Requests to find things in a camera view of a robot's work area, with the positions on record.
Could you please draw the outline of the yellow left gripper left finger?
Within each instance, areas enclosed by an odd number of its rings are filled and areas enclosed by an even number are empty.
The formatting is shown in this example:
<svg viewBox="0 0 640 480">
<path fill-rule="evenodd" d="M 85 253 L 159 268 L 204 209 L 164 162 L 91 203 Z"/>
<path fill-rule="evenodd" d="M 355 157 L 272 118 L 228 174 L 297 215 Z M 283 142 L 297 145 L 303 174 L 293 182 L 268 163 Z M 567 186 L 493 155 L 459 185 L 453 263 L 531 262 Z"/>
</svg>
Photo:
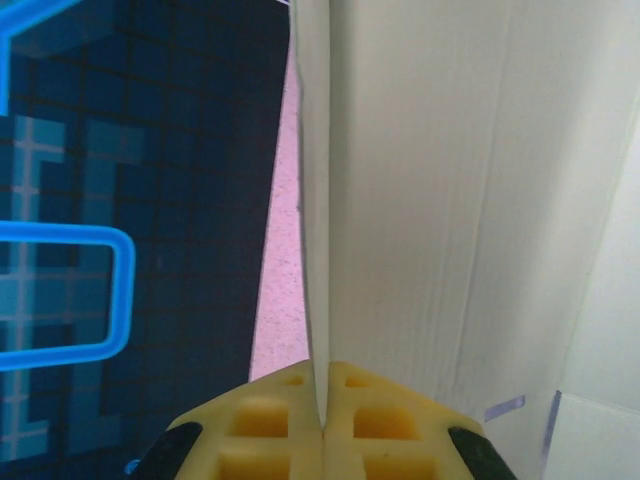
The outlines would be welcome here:
<svg viewBox="0 0 640 480">
<path fill-rule="evenodd" d="M 323 433 L 308 360 L 178 416 L 134 468 L 136 479 L 323 477 Z"/>
</svg>

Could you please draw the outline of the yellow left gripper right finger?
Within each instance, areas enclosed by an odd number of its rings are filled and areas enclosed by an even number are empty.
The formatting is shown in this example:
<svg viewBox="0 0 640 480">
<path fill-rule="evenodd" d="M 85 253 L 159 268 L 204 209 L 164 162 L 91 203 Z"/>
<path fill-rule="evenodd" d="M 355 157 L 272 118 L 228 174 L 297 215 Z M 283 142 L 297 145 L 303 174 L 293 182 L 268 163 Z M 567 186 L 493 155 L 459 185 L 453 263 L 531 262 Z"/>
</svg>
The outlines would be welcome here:
<svg viewBox="0 0 640 480">
<path fill-rule="evenodd" d="M 345 362 L 329 366 L 326 479 L 514 479 L 475 420 Z"/>
</svg>

